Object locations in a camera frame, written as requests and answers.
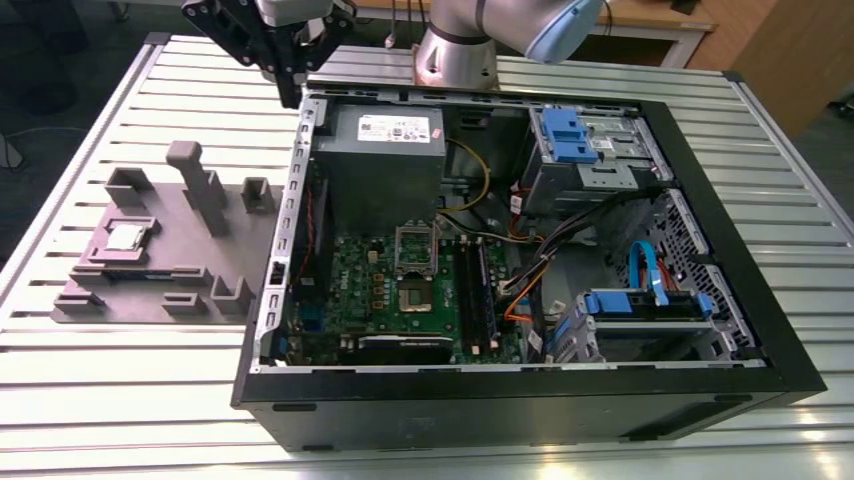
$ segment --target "green circuit board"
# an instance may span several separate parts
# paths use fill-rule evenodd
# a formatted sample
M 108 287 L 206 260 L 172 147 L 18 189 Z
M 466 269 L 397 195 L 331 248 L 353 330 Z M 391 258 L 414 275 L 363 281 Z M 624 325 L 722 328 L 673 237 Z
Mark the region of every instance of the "green circuit board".
M 437 273 L 429 281 L 421 277 L 415 280 L 430 290 L 421 293 L 415 299 L 417 303 L 430 304 L 430 311 L 407 312 L 401 287 L 406 289 L 411 279 L 409 276 L 401 278 L 395 273 L 395 237 L 337 238 L 330 298 L 322 314 L 322 332 L 303 337 L 303 350 L 306 356 L 313 359 L 313 364 L 335 362 L 330 352 L 338 348 L 342 335 L 365 334 L 421 334 L 451 338 L 454 363 L 518 362 L 518 332 L 501 336 L 499 348 L 493 352 L 481 355 L 466 352 L 457 303 L 454 240 L 441 240 L 435 246 L 430 245 L 429 241 L 402 241 L 401 258 L 406 261 L 429 261 L 431 249 L 437 247 Z M 490 278 L 498 284 L 498 281 L 509 276 L 505 247 L 501 242 L 486 243 L 486 255 Z

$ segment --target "aluminum slotted table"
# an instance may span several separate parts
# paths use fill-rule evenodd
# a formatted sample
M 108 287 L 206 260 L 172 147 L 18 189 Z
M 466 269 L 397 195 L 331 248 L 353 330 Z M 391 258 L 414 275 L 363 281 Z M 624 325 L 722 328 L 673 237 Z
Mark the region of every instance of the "aluminum slotted table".
M 178 181 L 167 145 L 195 140 L 223 183 L 286 182 L 297 112 L 282 109 L 273 84 L 205 38 L 150 40 L 0 274 L 0 473 L 661 479 L 854 471 L 854 228 L 750 90 L 717 72 L 499 61 L 506 91 L 670 105 L 830 389 L 796 406 L 668 443 L 295 455 L 229 405 L 242 327 L 55 323 L 54 298 L 116 167 Z M 315 78 L 406 84 L 411 68 L 406 51 L 342 47 Z

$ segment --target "sticker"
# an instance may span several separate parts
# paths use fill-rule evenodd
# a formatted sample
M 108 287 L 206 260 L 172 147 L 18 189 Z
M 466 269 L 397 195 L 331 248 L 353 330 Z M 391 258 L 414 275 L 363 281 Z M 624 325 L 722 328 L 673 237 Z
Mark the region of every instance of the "sticker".
M 517 215 L 522 215 L 522 197 L 519 195 L 510 197 L 510 211 Z
M 357 139 L 361 142 L 430 143 L 430 119 L 363 115 Z
M 534 350 L 537 350 L 537 353 L 543 350 L 543 339 L 534 330 L 531 330 L 531 333 L 529 333 L 529 343 L 534 347 Z
M 595 138 L 590 140 L 590 145 L 593 148 L 602 148 L 605 150 L 614 150 L 614 144 L 609 140 L 597 140 Z
M 697 30 L 710 30 L 712 25 L 706 25 L 704 23 L 682 23 L 680 25 L 682 28 L 696 28 Z

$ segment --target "blue drive bracket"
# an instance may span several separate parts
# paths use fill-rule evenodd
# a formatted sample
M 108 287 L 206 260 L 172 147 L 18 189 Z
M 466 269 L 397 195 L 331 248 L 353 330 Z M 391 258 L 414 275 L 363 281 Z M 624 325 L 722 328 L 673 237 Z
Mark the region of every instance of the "blue drive bracket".
M 578 113 L 566 108 L 543 109 L 543 132 L 554 148 L 558 163 L 597 163 L 599 153 L 587 143 L 587 127 Z
M 716 302 L 712 297 L 705 293 L 698 293 L 697 303 L 700 304 L 700 309 L 704 312 L 704 318 L 712 317 L 712 314 L 716 312 Z
M 632 251 L 629 252 L 629 287 L 642 288 L 641 270 L 638 269 L 638 256 L 642 253 L 646 258 L 646 276 L 649 278 L 649 285 L 644 286 L 644 288 L 653 290 L 660 305 L 670 305 L 668 293 L 665 292 L 662 272 L 658 269 L 658 262 L 656 261 L 656 249 L 653 248 L 653 244 L 646 240 L 637 240 L 632 244 Z
M 587 313 L 632 313 L 632 303 L 626 292 L 591 292 L 585 295 Z

